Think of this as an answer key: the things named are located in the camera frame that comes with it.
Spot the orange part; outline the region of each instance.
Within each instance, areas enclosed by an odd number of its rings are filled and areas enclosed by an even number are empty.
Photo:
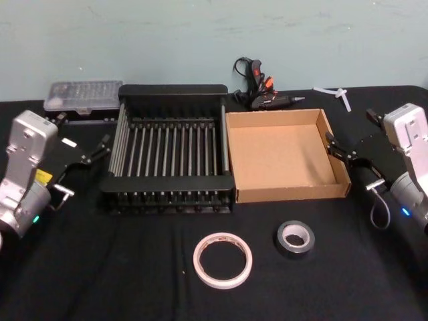
[[[274,79],[273,78],[268,78],[267,80],[266,80],[266,82],[265,82],[265,86],[267,87],[267,88],[270,88],[270,87],[272,87],[274,85]]]

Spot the table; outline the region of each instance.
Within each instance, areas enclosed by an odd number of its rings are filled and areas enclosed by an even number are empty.
[[[349,144],[377,131],[365,119],[367,108],[428,106],[428,90],[414,86],[348,89],[351,113],[331,95],[290,94],[306,97],[299,108],[323,108],[335,136]],[[42,102],[0,103],[0,174],[11,120],[25,109],[41,113]],[[106,132],[114,127],[61,131],[88,150]],[[428,319],[427,292],[403,255],[408,251],[400,251],[403,238],[370,225],[371,199],[357,185],[345,199],[243,204],[232,215],[119,218],[100,213],[98,181],[97,174],[71,175],[76,196],[42,215],[12,260],[0,258],[0,320]],[[276,229],[292,219],[314,231],[311,257],[292,261],[275,248]],[[237,234],[252,250],[250,277],[233,290],[207,287],[193,269],[196,244],[216,231]],[[203,263],[227,276],[243,258],[213,245]]]

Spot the cardboard tray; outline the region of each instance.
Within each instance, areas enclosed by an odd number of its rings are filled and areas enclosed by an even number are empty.
[[[346,168],[326,152],[321,109],[226,115],[236,202],[345,197]]]

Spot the power cord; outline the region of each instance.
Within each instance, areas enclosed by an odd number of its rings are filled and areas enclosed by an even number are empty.
[[[385,200],[383,199],[383,197],[379,194],[379,192],[375,189],[375,188],[373,188],[373,189],[371,189],[371,191],[372,191],[372,193],[377,197],[375,200],[374,200],[374,203],[373,203],[373,206],[372,206],[372,209],[371,209],[371,211],[370,211],[370,222],[372,223],[372,225],[374,226],[374,227],[376,227],[377,229],[381,229],[381,230],[386,230],[388,227],[389,227],[389,225],[391,224],[391,212],[389,211],[389,206],[388,206],[388,204],[387,204],[387,202],[385,202]],[[373,219],[373,215],[374,215],[374,213],[375,213],[375,207],[376,207],[376,203],[377,203],[377,201],[378,200],[380,200],[381,202],[382,202],[382,204],[385,206],[385,209],[387,210],[387,223],[385,224],[385,226],[379,226],[379,225],[377,225],[376,223],[375,223],[375,221],[374,221],[374,219]]]

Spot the double-sided tape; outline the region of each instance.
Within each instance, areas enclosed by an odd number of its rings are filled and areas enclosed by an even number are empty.
[[[205,273],[200,262],[201,254],[208,245],[215,242],[232,243],[244,253],[246,260],[245,267],[238,276],[228,280],[218,280]],[[196,245],[195,251],[193,252],[193,266],[195,267],[196,274],[202,282],[215,289],[227,290],[240,286],[248,278],[252,265],[253,255],[251,254],[249,246],[244,242],[244,240],[242,240],[242,238],[230,233],[214,233],[204,237],[200,240],[198,245]]]

